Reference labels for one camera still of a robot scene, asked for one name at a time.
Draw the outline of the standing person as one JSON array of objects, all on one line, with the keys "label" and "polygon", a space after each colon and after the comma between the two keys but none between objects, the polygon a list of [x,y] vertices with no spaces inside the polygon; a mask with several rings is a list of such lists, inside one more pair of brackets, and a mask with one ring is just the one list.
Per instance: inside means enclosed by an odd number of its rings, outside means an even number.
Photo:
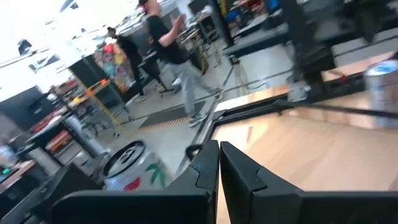
[{"label": "standing person", "polygon": [[126,55],[129,60],[131,70],[133,72],[134,79],[136,81],[137,90],[139,96],[137,97],[137,101],[141,102],[146,99],[146,95],[143,92],[143,87],[141,84],[141,72],[139,70],[139,65],[142,63],[142,55],[137,47],[137,45],[129,40],[127,37],[116,34],[116,29],[113,27],[107,27],[108,36],[116,39],[117,44],[121,48],[121,50]]}]

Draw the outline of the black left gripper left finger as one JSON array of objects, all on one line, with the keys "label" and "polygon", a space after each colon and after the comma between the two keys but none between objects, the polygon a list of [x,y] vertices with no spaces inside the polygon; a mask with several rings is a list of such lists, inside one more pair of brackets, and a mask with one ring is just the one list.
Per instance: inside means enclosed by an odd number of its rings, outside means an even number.
[{"label": "black left gripper left finger", "polygon": [[162,190],[69,194],[53,206],[51,224],[216,224],[219,159],[211,140]]}]

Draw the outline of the blue silver Red Bull can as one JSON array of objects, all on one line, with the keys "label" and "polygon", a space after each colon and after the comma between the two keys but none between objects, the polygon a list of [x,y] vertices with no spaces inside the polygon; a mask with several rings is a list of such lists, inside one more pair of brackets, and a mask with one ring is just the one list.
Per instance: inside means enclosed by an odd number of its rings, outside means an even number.
[{"label": "blue silver Red Bull can", "polygon": [[398,60],[375,63],[364,73],[373,110],[398,114]]}]

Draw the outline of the colourful patchwork panel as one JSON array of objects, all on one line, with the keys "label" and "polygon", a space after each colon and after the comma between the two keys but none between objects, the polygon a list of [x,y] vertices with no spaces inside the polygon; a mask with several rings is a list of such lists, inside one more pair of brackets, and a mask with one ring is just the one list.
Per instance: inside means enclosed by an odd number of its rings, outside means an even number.
[{"label": "colourful patchwork panel", "polygon": [[98,44],[93,57],[122,93],[132,87],[134,78],[129,60],[115,41]]}]

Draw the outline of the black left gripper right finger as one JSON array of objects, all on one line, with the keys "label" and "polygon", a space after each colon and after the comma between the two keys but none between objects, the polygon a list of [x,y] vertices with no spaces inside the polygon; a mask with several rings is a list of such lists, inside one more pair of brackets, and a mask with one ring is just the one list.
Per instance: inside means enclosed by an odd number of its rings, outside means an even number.
[{"label": "black left gripper right finger", "polygon": [[220,169],[231,224],[398,224],[398,192],[304,191],[227,141]]}]

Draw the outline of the white Celsius can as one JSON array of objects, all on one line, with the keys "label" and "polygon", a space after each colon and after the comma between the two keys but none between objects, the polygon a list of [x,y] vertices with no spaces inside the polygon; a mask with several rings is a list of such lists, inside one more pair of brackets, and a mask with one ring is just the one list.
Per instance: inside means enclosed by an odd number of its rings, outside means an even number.
[{"label": "white Celsius can", "polygon": [[163,160],[141,140],[115,152],[101,174],[108,190],[160,190],[173,180]]}]

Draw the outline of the black monitor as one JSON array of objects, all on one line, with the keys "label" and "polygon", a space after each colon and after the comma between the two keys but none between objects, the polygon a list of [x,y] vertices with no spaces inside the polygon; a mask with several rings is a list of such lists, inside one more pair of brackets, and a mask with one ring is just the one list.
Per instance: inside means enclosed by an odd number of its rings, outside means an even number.
[{"label": "black monitor", "polygon": [[29,213],[49,223],[52,205],[62,197],[81,190],[102,188],[75,164],[68,164],[22,199],[0,220],[0,224],[21,224]]}]

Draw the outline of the walking person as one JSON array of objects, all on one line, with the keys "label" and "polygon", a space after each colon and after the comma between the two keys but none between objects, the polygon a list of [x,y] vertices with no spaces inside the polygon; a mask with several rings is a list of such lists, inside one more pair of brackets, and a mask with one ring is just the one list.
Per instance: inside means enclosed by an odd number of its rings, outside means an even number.
[{"label": "walking person", "polygon": [[161,9],[157,0],[139,0],[139,6],[146,15],[149,34],[153,46],[160,58],[169,64],[180,80],[184,99],[185,112],[192,128],[207,118],[207,113],[199,113],[195,109],[195,86],[207,91],[219,99],[222,97],[223,86],[210,86],[201,77],[201,71],[189,60],[186,50],[179,46],[177,37],[185,22],[185,15],[179,15],[169,29],[160,17]]}]

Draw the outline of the black striped floor mat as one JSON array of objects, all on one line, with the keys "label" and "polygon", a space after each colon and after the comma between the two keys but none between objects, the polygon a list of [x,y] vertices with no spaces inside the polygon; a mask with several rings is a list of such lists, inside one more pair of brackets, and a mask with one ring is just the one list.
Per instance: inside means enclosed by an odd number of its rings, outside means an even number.
[{"label": "black striped floor mat", "polygon": [[158,128],[161,126],[173,125],[189,120],[184,106],[178,106],[172,109],[156,112],[147,117],[139,127],[140,130]]}]

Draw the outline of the black cabinet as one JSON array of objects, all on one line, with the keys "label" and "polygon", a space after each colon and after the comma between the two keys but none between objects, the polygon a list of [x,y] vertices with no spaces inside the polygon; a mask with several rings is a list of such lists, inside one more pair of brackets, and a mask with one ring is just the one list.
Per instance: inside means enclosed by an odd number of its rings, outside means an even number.
[{"label": "black cabinet", "polygon": [[[103,69],[95,62],[92,55],[79,59],[77,62],[69,66],[69,70],[87,87],[91,87],[102,79],[108,78]],[[116,92],[113,91],[113,88],[114,84],[111,84],[110,87],[106,87],[104,90],[101,90],[96,94],[96,97],[108,109],[117,106],[120,103],[120,100],[116,96]]]}]

